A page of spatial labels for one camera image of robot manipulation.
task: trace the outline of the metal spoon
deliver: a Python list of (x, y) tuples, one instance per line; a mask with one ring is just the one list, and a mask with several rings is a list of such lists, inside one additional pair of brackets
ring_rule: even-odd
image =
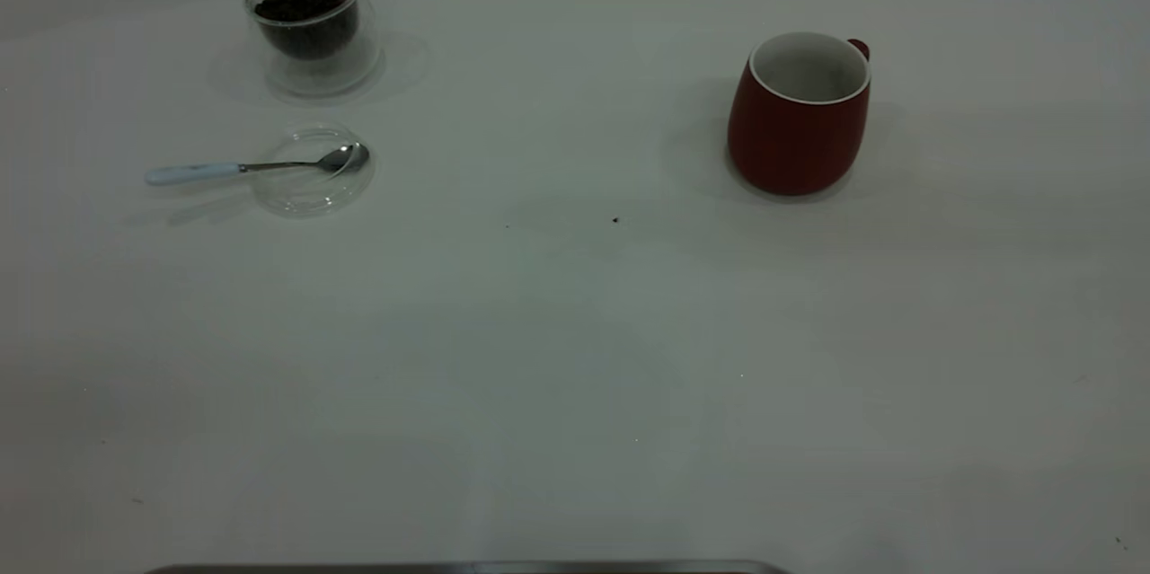
[(260, 170), (276, 170), (281, 168), (298, 168), (299, 166), (312, 166), (325, 173), (354, 173), (367, 163), (370, 156), (367, 148), (358, 143), (345, 145), (324, 154), (319, 161), (284, 161), (281, 163), (212, 163), (208, 166), (172, 166), (172, 168), (159, 168), (148, 174), (144, 174), (144, 182), (148, 185), (176, 185), (179, 183), (198, 182), (204, 179), (217, 179), (235, 176), (235, 174), (259, 173)]

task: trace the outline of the table surface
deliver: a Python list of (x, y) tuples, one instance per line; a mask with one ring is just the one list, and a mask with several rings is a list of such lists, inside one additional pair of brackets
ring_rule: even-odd
[[(1148, 571), (1150, 0), (373, 1), (306, 105), (240, 0), (0, 0), (0, 569)], [(787, 201), (723, 139), (797, 30), (874, 92)], [(141, 181), (309, 118), (330, 216)]]

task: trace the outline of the mug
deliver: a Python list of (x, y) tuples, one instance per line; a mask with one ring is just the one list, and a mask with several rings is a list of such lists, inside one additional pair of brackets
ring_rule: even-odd
[(788, 33), (760, 43), (727, 124), (739, 174), (774, 194), (830, 187), (858, 155), (871, 101), (871, 49), (859, 40)]

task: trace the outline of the mug handle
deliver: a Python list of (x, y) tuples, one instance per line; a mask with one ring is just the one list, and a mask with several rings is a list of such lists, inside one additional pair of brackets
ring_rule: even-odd
[(871, 61), (871, 47), (866, 45), (866, 41), (862, 40), (846, 40), (846, 41), (854, 45), (854, 48), (862, 51), (862, 58), (866, 58), (867, 62)]

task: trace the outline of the mug rim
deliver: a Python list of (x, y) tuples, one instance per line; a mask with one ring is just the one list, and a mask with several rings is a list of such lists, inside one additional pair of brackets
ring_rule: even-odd
[[(862, 61), (862, 68), (866, 69), (866, 77), (862, 78), (862, 84), (860, 84), (859, 87), (854, 90), (854, 92), (851, 92), (851, 94), (836, 100), (802, 100), (798, 98), (792, 98), (790, 95), (784, 95), (781, 92), (773, 90), (769, 85), (767, 85), (767, 83), (762, 82), (762, 78), (759, 77), (758, 71), (754, 70), (754, 63), (753, 63), (754, 55), (759, 53), (760, 48), (767, 46), (768, 43), (773, 43), (779, 38), (791, 37), (792, 35), (815, 35), (815, 37), (818, 38), (826, 38), (828, 40), (835, 40), (837, 43), (841, 43), (841, 45), (854, 52), (854, 55), (858, 55), (858, 59)], [(834, 35), (816, 33), (814, 31), (792, 31), (790, 33), (780, 33), (773, 38), (768, 38), (766, 40), (762, 40), (761, 43), (757, 43), (757, 45), (754, 45), (754, 48), (751, 49), (751, 55), (747, 55), (746, 67), (747, 69), (751, 70), (751, 76), (754, 77), (754, 82), (759, 83), (760, 87), (764, 87), (768, 92), (772, 92), (772, 94), (777, 95), (783, 100), (788, 100), (788, 102), (796, 102), (798, 105), (813, 105), (813, 106), (838, 105), (842, 102), (846, 102), (846, 100), (853, 100), (858, 98), (859, 94), (861, 94), (864, 91), (867, 90), (867, 87), (871, 86), (871, 61), (867, 59), (867, 55), (862, 54), (862, 51), (859, 51), (858, 46), (854, 46), (842, 38), (836, 38)]]

